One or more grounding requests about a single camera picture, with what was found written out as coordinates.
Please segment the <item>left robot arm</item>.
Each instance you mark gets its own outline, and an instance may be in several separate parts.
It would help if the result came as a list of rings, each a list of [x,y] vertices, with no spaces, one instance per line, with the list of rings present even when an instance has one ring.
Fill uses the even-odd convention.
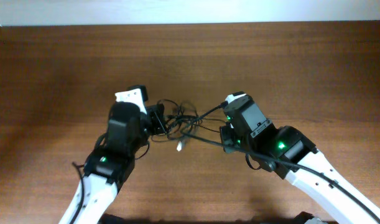
[[[106,132],[83,165],[72,165],[80,176],[77,190],[60,223],[99,223],[134,170],[137,151],[150,146],[149,137],[165,128],[162,104],[146,107],[117,102],[108,115]]]

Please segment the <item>black cable white plug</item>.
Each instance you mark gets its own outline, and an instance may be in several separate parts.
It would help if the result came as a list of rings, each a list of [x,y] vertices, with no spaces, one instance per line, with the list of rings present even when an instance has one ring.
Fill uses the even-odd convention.
[[[160,119],[160,121],[164,123],[165,127],[162,128],[162,134],[157,134],[157,137],[164,137],[164,139],[160,140],[152,136],[151,141],[177,141],[176,150],[178,152],[180,152],[185,147],[185,143],[188,141],[188,137],[180,133],[181,129],[184,128],[187,124],[193,122],[193,124],[191,124],[188,128],[188,131],[190,131],[191,133],[195,133],[198,128],[203,128],[205,130],[217,133],[217,130],[207,128],[206,126],[202,126],[202,122],[204,120],[209,120],[225,123],[225,121],[223,121],[222,119],[215,118],[203,118],[197,122],[194,122],[194,120],[197,119],[200,115],[198,114],[196,107],[189,101],[183,101],[181,104],[177,104],[172,100],[162,99],[157,102],[158,105],[162,106],[164,106],[164,103],[171,103],[174,105],[172,108],[172,114],[165,114],[162,116],[162,119]]]

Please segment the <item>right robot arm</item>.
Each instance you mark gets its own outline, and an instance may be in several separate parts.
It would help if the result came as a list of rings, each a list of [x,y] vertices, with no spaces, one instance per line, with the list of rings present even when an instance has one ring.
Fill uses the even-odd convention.
[[[247,162],[256,161],[260,169],[276,173],[338,223],[380,223],[380,208],[352,186],[298,129],[275,127],[243,92],[228,95],[223,112],[228,120],[220,128],[225,152],[245,153]]]

